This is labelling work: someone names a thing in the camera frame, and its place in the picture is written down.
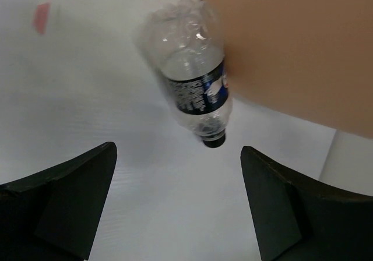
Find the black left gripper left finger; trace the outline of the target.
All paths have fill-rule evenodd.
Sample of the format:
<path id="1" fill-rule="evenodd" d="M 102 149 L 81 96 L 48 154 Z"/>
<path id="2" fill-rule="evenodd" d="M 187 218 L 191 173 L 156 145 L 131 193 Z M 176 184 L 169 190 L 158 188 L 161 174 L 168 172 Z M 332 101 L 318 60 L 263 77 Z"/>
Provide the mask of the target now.
<path id="1" fill-rule="evenodd" d="M 1 260 L 88 260 L 117 162 L 103 143 L 1 185 Z"/>

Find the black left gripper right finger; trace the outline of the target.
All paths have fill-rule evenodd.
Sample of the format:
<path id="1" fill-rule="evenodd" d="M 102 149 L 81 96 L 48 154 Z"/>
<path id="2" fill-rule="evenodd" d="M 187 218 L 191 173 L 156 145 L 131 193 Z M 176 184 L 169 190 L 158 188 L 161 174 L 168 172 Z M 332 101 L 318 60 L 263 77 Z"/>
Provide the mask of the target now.
<path id="1" fill-rule="evenodd" d="M 322 183 L 253 147 L 241 167 L 262 260 L 371 260 L 372 197 Z"/>

